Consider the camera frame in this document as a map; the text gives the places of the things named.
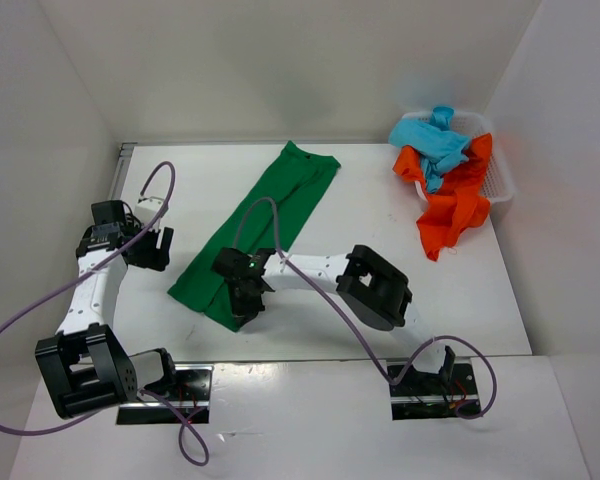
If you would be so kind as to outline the green t shirt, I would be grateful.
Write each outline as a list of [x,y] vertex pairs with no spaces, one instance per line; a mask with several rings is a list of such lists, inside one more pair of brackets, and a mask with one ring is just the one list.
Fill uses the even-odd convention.
[[230,331],[239,331],[239,321],[231,312],[229,288],[211,270],[216,256],[233,243],[246,253],[275,246],[271,206],[256,203],[264,197],[276,203],[280,246],[289,250],[340,167],[334,157],[306,152],[289,141],[169,288],[168,295]]

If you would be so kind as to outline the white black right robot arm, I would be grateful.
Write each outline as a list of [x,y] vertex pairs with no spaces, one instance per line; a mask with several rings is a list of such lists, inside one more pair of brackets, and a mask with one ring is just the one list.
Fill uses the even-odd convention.
[[409,280],[397,267],[364,245],[347,254],[311,256],[261,248],[253,254],[224,247],[212,271],[228,286],[230,308],[240,326],[265,310],[263,295],[314,290],[344,301],[367,327],[388,332],[407,347],[412,359],[400,379],[430,393],[453,381],[455,353],[434,339],[413,303]]

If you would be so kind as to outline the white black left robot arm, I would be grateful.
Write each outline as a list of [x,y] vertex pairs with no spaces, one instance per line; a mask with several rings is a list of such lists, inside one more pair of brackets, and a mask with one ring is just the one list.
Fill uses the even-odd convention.
[[62,419],[136,398],[137,374],[112,326],[128,267],[162,272],[174,230],[160,227],[164,199],[142,196],[134,210],[122,200],[91,205],[93,224],[77,248],[79,276],[56,333],[37,342],[35,358]]

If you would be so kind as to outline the orange t shirt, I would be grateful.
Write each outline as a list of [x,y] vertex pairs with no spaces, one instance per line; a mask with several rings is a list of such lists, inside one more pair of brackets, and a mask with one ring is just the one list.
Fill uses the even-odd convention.
[[468,161],[444,176],[435,194],[427,193],[427,207],[416,221],[428,259],[436,261],[440,251],[453,248],[469,228],[482,226],[491,203],[481,195],[493,150],[493,137],[487,133],[474,138],[467,150]]

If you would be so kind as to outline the light blue t shirt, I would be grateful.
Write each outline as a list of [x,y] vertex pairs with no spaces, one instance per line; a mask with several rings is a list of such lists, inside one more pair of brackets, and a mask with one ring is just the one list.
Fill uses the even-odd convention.
[[409,146],[418,153],[429,194],[442,187],[447,173],[469,160],[465,151],[471,139],[451,130],[454,114],[452,107],[437,106],[428,121],[402,118],[389,134],[388,141],[394,147]]

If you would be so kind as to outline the white plastic basket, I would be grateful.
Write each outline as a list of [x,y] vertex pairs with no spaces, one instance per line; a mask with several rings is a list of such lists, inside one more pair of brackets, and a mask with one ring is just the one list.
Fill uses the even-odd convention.
[[[428,121],[432,110],[407,113],[403,115],[402,118]],[[469,137],[471,141],[474,138],[487,133],[491,134],[492,136],[495,134],[491,123],[482,115],[469,111],[454,110],[455,114],[451,121],[452,131]],[[416,165],[420,167],[419,155],[417,152],[416,155]],[[423,181],[417,181],[416,186],[418,188],[418,195],[424,201],[426,201],[425,195],[427,192],[425,189],[425,178]],[[514,196],[514,185],[506,164],[505,156],[501,152],[496,142],[493,142],[492,155],[486,177],[481,188],[481,195],[486,197],[493,204],[508,202]]]

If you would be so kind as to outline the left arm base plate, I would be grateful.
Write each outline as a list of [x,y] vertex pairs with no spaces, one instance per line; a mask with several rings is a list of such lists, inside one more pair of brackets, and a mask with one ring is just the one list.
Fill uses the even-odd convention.
[[[191,424],[208,424],[210,397],[214,367],[211,364],[175,365],[175,384],[167,389],[157,390]],[[116,424],[122,426],[178,424],[176,416],[162,403],[149,396],[122,405],[118,409]]]

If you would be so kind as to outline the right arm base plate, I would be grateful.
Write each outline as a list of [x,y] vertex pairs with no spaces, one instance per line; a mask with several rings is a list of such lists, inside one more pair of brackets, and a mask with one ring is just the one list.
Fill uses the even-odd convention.
[[481,405],[473,367],[468,361],[456,363],[450,383],[435,378],[418,380],[409,372],[398,385],[389,386],[394,421],[456,418],[457,407],[464,415],[476,415]]

